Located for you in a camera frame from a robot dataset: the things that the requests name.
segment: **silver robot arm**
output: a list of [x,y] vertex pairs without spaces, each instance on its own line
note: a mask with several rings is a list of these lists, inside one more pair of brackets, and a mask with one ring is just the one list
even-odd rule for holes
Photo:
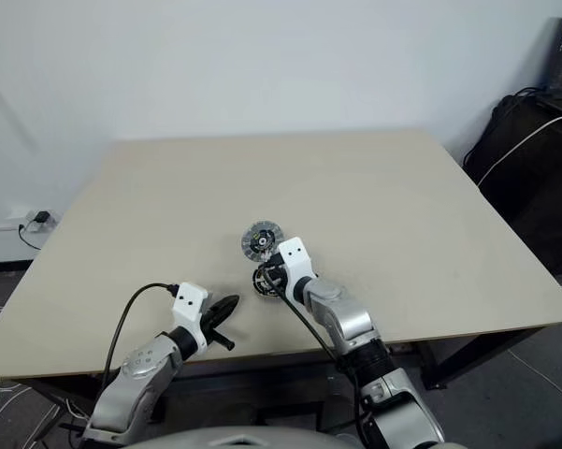
[[[359,389],[368,417],[365,445],[389,449],[431,447],[444,442],[439,423],[411,384],[396,368],[367,310],[347,290],[318,278],[300,238],[279,244],[287,299],[302,304],[328,332],[343,369]],[[280,262],[277,257],[273,263]]]
[[175,329],[162,333],[135,349],[121,365],[112,383],[102,392],[85,431],[85,447],[123,446],[136,442],[151,417],[153,407],[184,360],[202,354],[212,341],[229,351],[235,344],[216,332],[238,304],[238,297],[226,297],[202,313],[209,293],[184,282],[173,303]]

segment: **gray carpet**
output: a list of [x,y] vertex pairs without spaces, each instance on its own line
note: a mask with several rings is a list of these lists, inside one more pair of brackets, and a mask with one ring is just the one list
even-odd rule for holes
[[[0,304],[7,301],[21,275],[0,273]],[[562,388],[562,325],[538,332],[512,351]],[[511,354],[498,355],[450,383],[446,390],[426,392],[418,380],[417,369],[408,369],[408,372],[449,441],[470,449],[562,449],[562,394]],[[19,387],[2,393],[0,406],[22,390]],[[274,405],[279,398],[317,400],[338,391],[349,395],[349,386],[340,378],[331,385],[326,379],[317,379],[266,391],[240,388],[219,393],[188,393],[168,404],[166,421],[150,427],[146,437],[221,424],[224,419],[239,416],[237,404],[265,407]],[[14,399],[0,414],[0,448],[23,448],[50,406],[34,391]],[[349,416],[349,409],[336,409],[333,413],[336,416],[328,419],[338,422]],[[312,427],[313,419],[311,416],[279,419],[273,424]],[[55,428],[45,443],[50,449],[67,447],[67,432]]]

